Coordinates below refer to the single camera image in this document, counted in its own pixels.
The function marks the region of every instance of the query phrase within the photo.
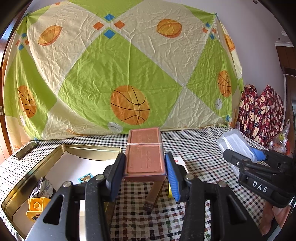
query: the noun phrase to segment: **basketball print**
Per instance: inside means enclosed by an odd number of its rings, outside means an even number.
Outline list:
[[[226,43],[228,45],[229,51],[230,52],[233,51],[235,49],[233,41],[231,40],[231,38],[227,34],[224,34],[224,37],[225,37]]]
[[[146,96],[133,86],[117,87],[111,94],[110,104],[116,117],[129,125],[141,125],[149,117]]]
[[[18,88],[18,91],[20,96],[20,105],[23,111],[26,113],[28,118],[33,117],[36,113],[37,106],[31,91],[25,85],[21,85]]]
[[[218,87],[224,97],[229,97],[231,95],[231,83],[226,70],[222,70],[218,74]]]
[[[57,38],[59,37],[61,30],[62,30],[62,27],[58,26],[58,25],[52,25],[52,26],[48,27],[40,35],[38,43],[42,46],[47,46],[47,45],[53,44],[57,40]]]
[[[116,124],[115,122],[109,122],[108,128],[110,131],[114,133],[121,133],[123,131],[123,127],[121,125]]]
[[[156,31],[167,38],[176,38],[182,31],[182,24],[175,20],[163,19],[158,23]]]
[[[220,98],[216,99],[216,102],[215,102],[215,107],[216,107],[216,110],[220,110],[222,108],[222,101]]]

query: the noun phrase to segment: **white wall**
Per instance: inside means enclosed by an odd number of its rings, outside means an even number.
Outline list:
[[[28,11],[35,11],[58,0],[33,0]],[[261,3],[253,0],[169,0],[207,12],[215,12],[225,25],[237,49],[245,84],[253,84],[258,94],[267,84],[284,99],[284,78],[275,42],[289,42],[282,27]]]

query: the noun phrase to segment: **teddy bear pattern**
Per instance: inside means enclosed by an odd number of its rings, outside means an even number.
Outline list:
[[[83,181],[84,183],[88,182],[91,179],[91,175],[88,174],[82,178],[80,178],[80,181]]]

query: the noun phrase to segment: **green and yellow bed sheet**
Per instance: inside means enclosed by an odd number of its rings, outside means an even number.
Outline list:
[[[72,0],[24,17],[5,53],[11,142],[232,125],[243,88],[217,15],[159,0]]]

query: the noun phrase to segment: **black clamp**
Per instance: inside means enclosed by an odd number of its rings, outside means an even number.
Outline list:
[[[110,241],[104,202],[113,202],[120,188],[126,157],[119,153],[113,165],[87,183],[66,181],[53,196],[26,240],[78,241],[79,206],[85,199],[86,240]]]
[[[202,182],[177,165],[171,153],[165,155],[165,161],[174,198],[187,202],[180,241],[204,240],[206,200],[210,200],[211,241],[263,240],[253,219],[226,182]]]
[[[256,149],[255,153],[263,155],[262,160],[269,166],[252,163],[251,159],[230,149],[224,151],[223,157],[239,168],[241,185],[276,207],[286,207],[296,195],[295,161],[275,151]]]

